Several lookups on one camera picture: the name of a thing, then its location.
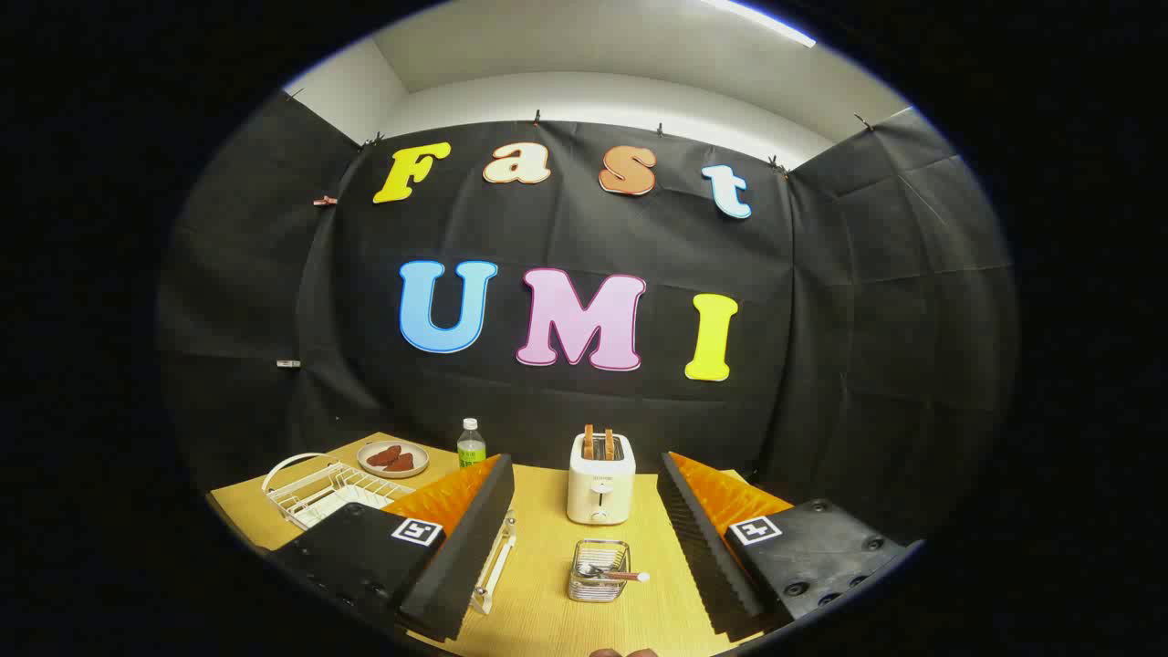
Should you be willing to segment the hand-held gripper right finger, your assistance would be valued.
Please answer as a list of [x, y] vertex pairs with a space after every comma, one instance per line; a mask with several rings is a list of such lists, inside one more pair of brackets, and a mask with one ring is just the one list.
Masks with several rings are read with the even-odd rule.
[[656, 482], [714, 632], [750, 639], [809, 622], [888, 578], [913, 545], [822, 496], [793, 504], [663, 452]]

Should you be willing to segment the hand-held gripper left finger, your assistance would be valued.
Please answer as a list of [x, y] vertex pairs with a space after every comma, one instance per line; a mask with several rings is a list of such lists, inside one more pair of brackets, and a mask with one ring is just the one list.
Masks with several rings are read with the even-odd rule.
[[514, 492], [494, 454], [381, 509], [347, 503], [267, 556], [380, 631], [456, 639]]

